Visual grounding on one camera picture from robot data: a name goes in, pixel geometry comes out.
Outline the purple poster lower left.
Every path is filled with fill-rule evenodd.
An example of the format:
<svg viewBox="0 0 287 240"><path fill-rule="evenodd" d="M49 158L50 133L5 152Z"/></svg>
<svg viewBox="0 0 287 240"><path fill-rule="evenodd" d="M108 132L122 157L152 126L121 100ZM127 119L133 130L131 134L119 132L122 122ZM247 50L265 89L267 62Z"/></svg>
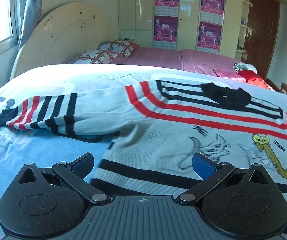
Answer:
<svg viewBox="0 0 287 240"><path fill-rule="evenodd" d="M154 16L153 48L176 50L178 18Z"/></svg>

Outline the magenta folded garment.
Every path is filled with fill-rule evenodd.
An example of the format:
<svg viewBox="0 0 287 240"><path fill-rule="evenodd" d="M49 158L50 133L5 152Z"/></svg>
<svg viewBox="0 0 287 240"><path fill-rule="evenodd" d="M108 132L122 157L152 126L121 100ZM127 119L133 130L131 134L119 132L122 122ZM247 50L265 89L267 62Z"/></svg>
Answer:
<svg viewBox="0 0 287 240"><path fill-rule="evenodd" d="M232 72L229 72L229 71L214 69L213 72L217 77L231 79L234 81L240 81L244 83L246 82L245 78L237 74L237 72L235 72L234 70Z"/></svg>

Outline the blue grey curtain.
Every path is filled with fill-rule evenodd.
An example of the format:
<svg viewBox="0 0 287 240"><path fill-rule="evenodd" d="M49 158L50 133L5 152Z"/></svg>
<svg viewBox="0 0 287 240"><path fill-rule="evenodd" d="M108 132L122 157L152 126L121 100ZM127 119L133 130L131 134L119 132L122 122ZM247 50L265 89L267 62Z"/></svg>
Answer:
<svg viewBox="0 0 287 240"><path fill-rule="evenodd" d="M25 7L22 14L18 48L29 40L35 27L41 19L42 0L25 0Z"/></svg>

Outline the black white patterned garment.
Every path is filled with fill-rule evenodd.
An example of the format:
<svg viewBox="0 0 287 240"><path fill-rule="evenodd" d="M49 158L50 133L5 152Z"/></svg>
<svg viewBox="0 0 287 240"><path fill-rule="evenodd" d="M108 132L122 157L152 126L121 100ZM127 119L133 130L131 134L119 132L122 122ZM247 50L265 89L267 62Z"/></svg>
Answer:
<svg viewBox="0 0 287 240"><path fill-rule="evenodd" d="M234 70L236 72L243 71L243 70L251 70L254 73L257 73L257 69L255 68L255 66L253 66L252 64L247 64L247 63L243 63L243 62L235 63L234 64Z"/></svg>

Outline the cream glossy wardrobe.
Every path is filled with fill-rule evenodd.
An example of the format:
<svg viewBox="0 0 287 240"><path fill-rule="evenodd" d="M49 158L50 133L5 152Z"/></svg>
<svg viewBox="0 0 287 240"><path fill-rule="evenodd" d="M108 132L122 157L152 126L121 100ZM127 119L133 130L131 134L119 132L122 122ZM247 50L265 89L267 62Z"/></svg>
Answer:
<svg viewBox="0 0 287 240"><path fill-rule="evenodd" d="M239 40L243 0L225 0L218 54L235 57ZM196 50L201 0L179 0L176 50ZM119 35L134 38L153 48L154 0L119 0Z"/></svg>

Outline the brown wooden door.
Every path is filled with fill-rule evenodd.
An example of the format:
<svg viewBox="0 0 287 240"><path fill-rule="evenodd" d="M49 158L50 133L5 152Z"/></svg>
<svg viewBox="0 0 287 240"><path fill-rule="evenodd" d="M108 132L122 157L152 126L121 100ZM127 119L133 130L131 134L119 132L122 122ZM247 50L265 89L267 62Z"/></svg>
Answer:
<svg viewBox="0 0 287 240"><path fill-rule="evenodd" d="M280 3L277 0L249 0L249 27L242 62L252 64L258 75L266 78L278 34Z"/></svg>

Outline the pink checked blanket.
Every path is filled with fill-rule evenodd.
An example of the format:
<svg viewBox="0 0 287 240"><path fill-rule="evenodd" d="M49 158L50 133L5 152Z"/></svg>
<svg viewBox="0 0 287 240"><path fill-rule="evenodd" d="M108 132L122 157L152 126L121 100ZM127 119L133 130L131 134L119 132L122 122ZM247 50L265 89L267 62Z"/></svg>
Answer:
<svg viewBox="0 0 287 240"><path fill-rule="evenodd" d="M232 57L213 53L190 49L178 51L156 48L140 48L129 57L116 57L112 61L112 64L154 66L209 76L216 76L213 72L214 69L232 72L235 63L238 61Z"/></svg>

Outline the red garment on bed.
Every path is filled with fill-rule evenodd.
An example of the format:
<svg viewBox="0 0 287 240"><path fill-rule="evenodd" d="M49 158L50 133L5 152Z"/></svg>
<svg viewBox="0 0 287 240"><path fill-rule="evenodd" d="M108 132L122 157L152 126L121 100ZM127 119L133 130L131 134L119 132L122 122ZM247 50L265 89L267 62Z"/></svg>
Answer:
<svg viewBox="0 0 287 240"><path fill-rule="evenodd" d="M263 78L258 76L252 70L238 70L237 74L245 79L245 83L249 85L254 85L256 87L260 87L267 90L273 90Z"/></svg>

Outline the purple poster upper right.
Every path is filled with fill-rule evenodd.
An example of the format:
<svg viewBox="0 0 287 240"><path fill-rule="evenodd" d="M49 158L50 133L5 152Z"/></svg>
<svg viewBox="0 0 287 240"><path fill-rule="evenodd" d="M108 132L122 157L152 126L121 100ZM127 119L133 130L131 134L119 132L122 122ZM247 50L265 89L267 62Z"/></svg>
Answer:
<svg viewBox="0 0 287 240"><path fill-rule="evenodd" d="M222 25L224 2L225 0L201 0L200 20L202 22Z"/></svg>

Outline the patterned pillow near headboard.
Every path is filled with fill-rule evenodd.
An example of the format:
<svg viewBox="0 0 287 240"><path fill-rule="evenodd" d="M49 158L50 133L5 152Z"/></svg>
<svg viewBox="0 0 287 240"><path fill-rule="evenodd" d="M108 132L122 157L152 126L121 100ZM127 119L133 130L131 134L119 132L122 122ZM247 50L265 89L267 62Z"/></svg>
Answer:
<svg viewBox="0 0 287 240"><path fill-rule="evenodd" d="M71 62L71 64L109 64L116 57L116 54L112 54L106 51L92 50L81 53Z"/></svg>

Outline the patterned pillow far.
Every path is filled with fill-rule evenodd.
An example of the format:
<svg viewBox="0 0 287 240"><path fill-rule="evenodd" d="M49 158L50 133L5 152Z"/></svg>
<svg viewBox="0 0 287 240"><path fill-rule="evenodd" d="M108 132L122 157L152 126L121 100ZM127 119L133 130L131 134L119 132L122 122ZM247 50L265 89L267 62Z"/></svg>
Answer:
<svg viewBox="0 0 287 240"><path fill-rule="evenodd" d="M106 51L119 57L129 57L134 51L140 48L137 43L129 40L114 40L99 46L98 50Z"/></svg>

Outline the cream rounded headboard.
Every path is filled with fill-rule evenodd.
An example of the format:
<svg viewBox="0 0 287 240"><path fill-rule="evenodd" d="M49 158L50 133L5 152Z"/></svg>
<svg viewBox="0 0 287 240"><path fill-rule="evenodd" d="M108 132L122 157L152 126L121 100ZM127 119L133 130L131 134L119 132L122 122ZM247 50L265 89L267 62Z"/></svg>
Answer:
<svg viewBox="0 0 287 240"><path fill-rule="evenodd" d="M19 49L10 79L33 68L70 63L81 53L117 37L112 20L94 5L63 5L47 14Z"/></svg>

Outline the purple poster lower right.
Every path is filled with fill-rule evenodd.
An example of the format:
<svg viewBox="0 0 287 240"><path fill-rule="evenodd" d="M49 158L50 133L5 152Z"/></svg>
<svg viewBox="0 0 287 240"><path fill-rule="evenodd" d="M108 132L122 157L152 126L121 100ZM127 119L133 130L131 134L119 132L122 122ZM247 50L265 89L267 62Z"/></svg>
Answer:
<svg viewBox="0 0 287 240"><path fill-rule="evenodd" d="M221 33L222 25L200 21L196 50L218 54Z"/></svg>

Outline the light blue patterned bedsheet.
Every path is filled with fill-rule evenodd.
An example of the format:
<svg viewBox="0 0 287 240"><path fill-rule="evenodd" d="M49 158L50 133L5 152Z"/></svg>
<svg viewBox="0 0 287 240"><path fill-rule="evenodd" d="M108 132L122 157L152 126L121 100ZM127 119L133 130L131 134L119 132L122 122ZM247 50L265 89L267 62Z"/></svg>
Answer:
<svg viewBox="0 0 287 240"><path fill-rule="evenodd" d="M263 90L224 78L157 67L49 65L29 70L0 88L0 114L38 95L66 95L163 79L214 83L250 92ZM51 168L62 161L71 163L86 153L94 157L94 167L84 178L91 185L94 171L113 139L112 133L73 139L48 129L22 131L0 127L0 199L26 163ZM212 231L194 206L180 204L177 201L180 194L107 194L110 203L91 207L64 239L230 239ZM0 239L6 239L1 226ZM281 238L273 239L286 239L284 231Z"/></svg>

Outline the white striped knit sweater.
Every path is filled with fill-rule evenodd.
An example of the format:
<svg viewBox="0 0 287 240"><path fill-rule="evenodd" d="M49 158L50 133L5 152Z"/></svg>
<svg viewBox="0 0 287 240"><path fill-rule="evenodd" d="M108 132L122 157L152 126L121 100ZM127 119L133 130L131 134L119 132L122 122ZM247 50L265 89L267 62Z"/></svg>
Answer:
<svg viewBox="0 0 287 240"><path fill-rule="evenodd" d="M111 196L176 196L201 179L192 167L201 154L236 168L262 165L287 200L287 96L269 90L141 81L27 98L1 112L4 126L73 139L114 134L90 181Z"/></svg>

